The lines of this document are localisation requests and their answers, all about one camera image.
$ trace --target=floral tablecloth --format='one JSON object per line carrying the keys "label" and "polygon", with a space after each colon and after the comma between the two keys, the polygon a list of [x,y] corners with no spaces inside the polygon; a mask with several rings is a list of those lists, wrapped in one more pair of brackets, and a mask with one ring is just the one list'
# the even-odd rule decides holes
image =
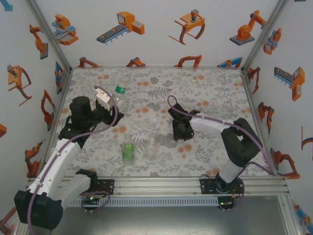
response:
{"label": "floral tablecloth", "polygon": [[[87,96],[95,108],[94,85],[113,91],[120,77],[127,77],[125,116],[114,127],[92,135],[81,153],[71,163],[66,176],[73,176],[80,168],[97,171],[99,176],[200,176],[216,175],[228,160],[221,139],[204,133],[183,143],[173,140],[172,118],[167,110],[167,96],[172,94],[186,110],[200,110],[215,118],[236,120],[243,117],[254,128],[239,70],[223,69],[156,69],[156,68],[96,68],[75,69],[58,123],[54,146],[66,118],[69,105],[77,96]],[[105,127],[101,123],[96,130]],[[143,152],[153,129],[160,144],[156,158]],[[134,165],[124,166],[121,143],[131,134],[135,145]],[[254,159],[265,166],[261,153]],[[267,175],[255,166],[243,173],[247,176]]]}

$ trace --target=white wall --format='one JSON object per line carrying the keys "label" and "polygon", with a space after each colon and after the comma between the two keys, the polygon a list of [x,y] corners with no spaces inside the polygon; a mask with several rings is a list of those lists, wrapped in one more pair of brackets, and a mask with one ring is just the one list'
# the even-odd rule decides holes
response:
{"label": "white wall", "polygon": [[[7,133],[0,138],[0,218],[14,207],[14,196],[19,189],[24,189],[27,182],[27,167],[24,152],[43,139],[49,139],[47,125],[41,111],[41,99],[46,89],[55,105],[61,99],[56,94],[55,61],[57,57],[49,45],[48,57],[40,60],[39,51],[35,46],[35,37],[29,32],[29,24],[38,26],[25,1],[10,0],[12,12],[5,12],[0,6],[0,123],[7,127]],[[45,43],[43,33],[39,36]],[[25,88],[25,93],[32,98],[19,107],[24,100],[21,93],[8,85],[7,66],[20,65],[28,73],[32,84]],[[23,85],[27,80],[22,76]],[[52,107],[46,102],[46,110],[52,112]],[[47,141],[41,147],[40,153],[32,161],[39,161],[45,154]]]}
{"label": "white wall", "polygon": [[[46,20],[51,24],[55,15],[61,14],[76,27],[79,40],[64,46],[60,45],[72,66],[79,64],[79,58],[87,59],[104,66],[126,66],[131,59],[139,57],[147,66],[174,66],[181,57],[202,54],[200,66],[217,66],[227,59],[239,56],[243,63],[255,42],[238,46],[229,40],[237,35],[237,30],[248,24],[250,14],[260,10],[267,20],[277,0],[37,0]],[[193,9],[205,18],[206,28],[196,40],[185,35],[186,45],[169,38],[179,38],[181,26],[174,22]],[[134,32],[119,36],[107,45],[96,40],[101,34],[118,25],[116,14],[128,11],[136,20],[145,25],[145,34]],[[256,23],[252,36],[257,38],[261,26]]]}
{"label": "white wall", "polygon": [[[261,101],[275,109],[270,134],[270,145],[277,151],[289,154],[301,175],[298,180],[288,180],[288,186],[295,203],[309,215],[313,216],[313,180],[312,180],[312,143],[301,151],[301,126],[304,127],[304,138],[313,136],[313,47],[312,23],[310,17],[313,1],[293,2],[279,19],[275,30],[282,28],[278,48],[272,55],[261,51],[253,63],[253,68],[261,68],[259,90],[254,95],[256,103]],[[302,96],[297,101],[291,99],[291,89],[277,78],[274,78],[274,67],[293,73],[299,66],[305,72],[305,83],[302,85]],[[251,82],[254,89],[255,79]],[[289,173],[287,163],[280,165],[281,173]]]}

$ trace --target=table surface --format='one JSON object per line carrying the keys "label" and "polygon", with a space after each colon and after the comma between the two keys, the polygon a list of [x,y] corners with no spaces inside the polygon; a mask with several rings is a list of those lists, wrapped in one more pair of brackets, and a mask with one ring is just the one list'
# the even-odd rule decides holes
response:
{"label": "table surface", "polygon": [[[81,153],[66,172],[73,176],[80,168],[97,171],[99,176],[181,177],[216,175],[228,160],[224,143],[217,137],[195,133],[183,143],[173,140],[172,118],[167,110],[168,95],[172,94],[186,110],[200,110],[223,120],[245,118],[255,130],[249,103],[239,70],[223,69],[156,69],[156,68],[96,68],[75,69],[58,123],[54,144],[70,115],[69,105],[77,96],[87,96],[95,108],[94,85],[113,91],[120,77],[129,79],[125,116],[114,127],[90,136]],[[101,123],[96,130],[104,128]],[[143,152],[153,129],[160,144],[154,159]],[[135,162],[124,166],[121,147],[126,134],[131,134],[135,145]],[[259,153],[255,162],[265,166]],[[267,173],[249,166],[245,176]]]}

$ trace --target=gray leaf pattern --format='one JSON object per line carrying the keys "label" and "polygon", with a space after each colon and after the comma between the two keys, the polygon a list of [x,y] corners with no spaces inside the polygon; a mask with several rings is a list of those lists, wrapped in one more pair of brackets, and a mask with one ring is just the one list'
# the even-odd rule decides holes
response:
{"label": "gray leaf pattern", "polygon": [[[255,129],[239,70],[149,67],[74,69],[54,137],[54,147],[65,120],[70,115],[69,105],[73,98],[80,95],[89,97],[91,109],[94,109],[96,93],[93,86],[99,85],[114,91],[120,77],[129,80],[126,105],[122,110],[125,116],[115,127],[87,139],[81,153],[67,169],[66,176],[73,176],[81,168],[95,170],[99,176],[215,175],[228,160],[223,141],[197,132],[189,141],[175,142],[172,118],[167,112],[167,97],[170,94],[176,96],[180,105],[188,111],[200,110],[223,120],[242,117]],[[101,123],[96,130],[105,126]],[[155,129],[159,150],[157,156],[150,159],[144,152],[152,130]],[[125,134],[131,134],[135,146],[133,165],[123,165],[121,145]],[[253,160],[266,165],[262,154],[258,154]],[[249,166],[243,175],[261,176],[266,173],[255,166]]]}

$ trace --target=gray floor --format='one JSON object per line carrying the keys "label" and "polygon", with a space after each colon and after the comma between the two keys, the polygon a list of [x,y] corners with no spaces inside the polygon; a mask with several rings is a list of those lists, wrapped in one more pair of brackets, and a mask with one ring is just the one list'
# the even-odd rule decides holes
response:
{"label": "gray floor", "polygon": [[54,235],[284,235],[275,197],[245,197],[231,213],[216,207],[69,208]]}

